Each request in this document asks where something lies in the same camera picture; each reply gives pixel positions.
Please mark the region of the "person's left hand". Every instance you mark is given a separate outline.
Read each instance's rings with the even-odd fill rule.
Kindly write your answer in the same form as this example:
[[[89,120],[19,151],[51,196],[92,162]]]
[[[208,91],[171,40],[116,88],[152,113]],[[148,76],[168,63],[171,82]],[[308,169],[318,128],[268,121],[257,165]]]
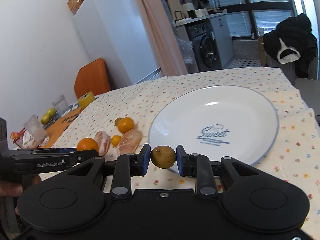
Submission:
[[[41,177],[39,175],[35,175],[32,180],[31,184],[35,185],[40,183]],[[21,184],[12,183],[8,181],[2,181],[0,183],[0,196],[1,197],[19,197],[23,192],[23,186]],[[18,208],[15,208],[16,215],[20,215]]]

